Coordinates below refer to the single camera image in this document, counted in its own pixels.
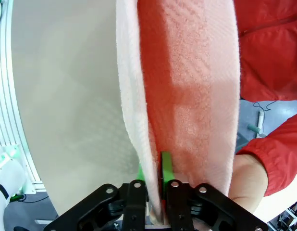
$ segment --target human hand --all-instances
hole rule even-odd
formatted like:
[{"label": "human hand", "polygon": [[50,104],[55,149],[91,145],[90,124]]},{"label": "human hand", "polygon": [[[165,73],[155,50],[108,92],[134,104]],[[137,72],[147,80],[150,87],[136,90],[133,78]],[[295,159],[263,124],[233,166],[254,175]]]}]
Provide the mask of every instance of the human hand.
[{"label": "human hand", "polygon": [[256,157],[248,154],[234,157],[230,199],[253,213],[263,198],[267,186],[266,170]]}]

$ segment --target cable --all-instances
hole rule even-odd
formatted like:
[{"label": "cable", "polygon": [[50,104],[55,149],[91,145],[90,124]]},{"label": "cable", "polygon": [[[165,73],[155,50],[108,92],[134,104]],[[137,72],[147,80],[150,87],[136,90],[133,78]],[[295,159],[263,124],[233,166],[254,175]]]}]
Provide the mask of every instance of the cable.
[{"label": "cable", "polygon": [[37,201],[25,201],[26,199],[27,199],[27,195],[26,194],[24,194],[24,198],[23,199],[21,199],[21,200],[18,200],[18,202],[23,202],[23,203],[27,203],[27,204],[32,204],[32,203],[36,203],[36,202],[40,202],[40,201],[42,201],[42,200],[45,200],[46,198],[48,198],[49,196],[46,196],[46,197],[44,197],[44,198],[42,198],[42,199],[40,199],[40,200],[37,200]]},{"label": "cable", "polygon": [[0,5],[1,5],[1,13],[0,13],[0,22],[1,22],[2,12],[3,12],[3,2],[2,2],[2,0],[0,0]]},{"label": "cable", "polygon": [[273,102],[267,104],[267,105],[266,105],[266,109],[264,109],[264,108],[260,105],[259,102],[255,102],[255,103],[253,103],[253,106],[254,106],[254,107],[259,107],[260,109],[263,110],[263,113],[264,113],[262,132],[264,132],[265,112],[270,111],[271,108],[268,108],[268,106],[269,106],[269,105],[272,105],[272,104],[275,103],[275,102],[277,102],[277,100],[275,100],[275,101],[273,101]]}]

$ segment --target blue-gray floor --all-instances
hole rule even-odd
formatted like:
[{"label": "blue-gray floor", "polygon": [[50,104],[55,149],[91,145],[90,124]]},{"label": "blue-gray floor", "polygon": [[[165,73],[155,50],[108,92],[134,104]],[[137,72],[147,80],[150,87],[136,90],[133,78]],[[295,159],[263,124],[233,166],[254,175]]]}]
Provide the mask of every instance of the blue-gray floor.
[{"label": "blue-gray floor", "polygon": [[[260,102],[260,105],[266,109],[270,102]],[[297,101],[282,102],[278,101],[270,105],[271,110],[265,112],[264,134],[269,134],[279,127],[288,118],[297,114]],[[257,126],[259,117],[259,108],[253,106],[248,101],[240,101],[238,132],[247,140],[255,138],[255,133],[247,129],[248,124]],[[27,201],[35,201],[44,198],[46,193],[37,193],[28,195]],[[49,198],[33,203],[25,204],[13,202],[8,205],[4,214],[4,225],[6,231],[13,231],[15,226],[22,226],[30,231],[42,231],[45,226],[37,225],[35,219],[53,220],[57,213],[52,206]]]}]

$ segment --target pink towel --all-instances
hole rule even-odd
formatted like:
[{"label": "pink towel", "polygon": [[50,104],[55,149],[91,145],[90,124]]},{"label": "pink towel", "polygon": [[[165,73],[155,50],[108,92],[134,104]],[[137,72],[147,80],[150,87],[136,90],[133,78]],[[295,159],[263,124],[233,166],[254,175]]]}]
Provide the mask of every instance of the pink towel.
[{"label": "pink towel", "polygon": [[239,48],[231,0],[117,0],[124,121],[161,216],[157,164],[224,194],[231,181],[239,106]]}]

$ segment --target bolt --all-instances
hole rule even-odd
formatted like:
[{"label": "bolt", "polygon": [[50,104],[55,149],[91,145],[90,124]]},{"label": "bolt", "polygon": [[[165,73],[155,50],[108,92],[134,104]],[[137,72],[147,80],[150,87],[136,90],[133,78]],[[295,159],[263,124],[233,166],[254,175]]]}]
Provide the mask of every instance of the bolt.
[{"label": "bolt", "polygon": [[206,193],[207,192],[207,189],[205,187],[201,187],[199,188],[198,190],[200,193]]},{"label": "bolt", "polygon": [[141,186],[141,184],[139,182],[137,182],[137,183],[134,184],[134,187],[135,188],[140,188],[140,186]]},{"label": "bolt", "polygon": [[179,183],[178,183],[177,181],[173,181],[173,182],[171,183],[171,186],[176,188],[176,187],[179,186]]},{"label": "bolt", "polygon": [[108,189],[106,190],[106,193],[108,193],[108,194],[113,193],[113,189],[112,189],[112,188],[108,188]]}]

